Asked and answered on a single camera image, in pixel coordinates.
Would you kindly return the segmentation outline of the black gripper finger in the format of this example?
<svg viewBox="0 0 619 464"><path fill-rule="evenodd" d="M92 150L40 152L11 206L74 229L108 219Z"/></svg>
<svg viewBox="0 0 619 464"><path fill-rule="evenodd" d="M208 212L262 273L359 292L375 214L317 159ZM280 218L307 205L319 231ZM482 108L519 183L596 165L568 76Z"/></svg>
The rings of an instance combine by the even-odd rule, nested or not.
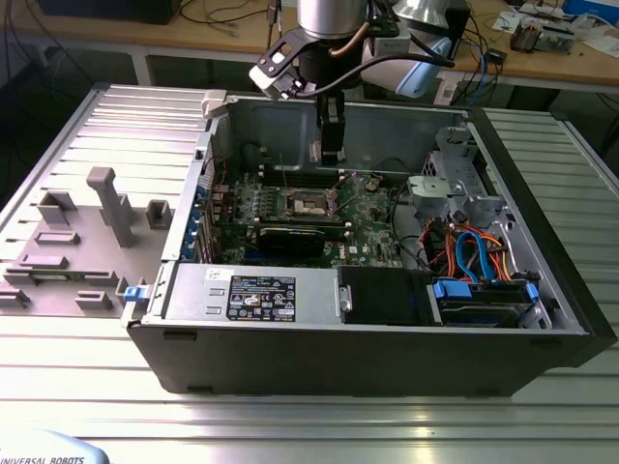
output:
<svg viewBox="0 0 619 464"><path fill-rule="evenodd" d="M343 147L345 117L344 95L321 95L316 99L318 152L322 166L339 163Z"/></svg>

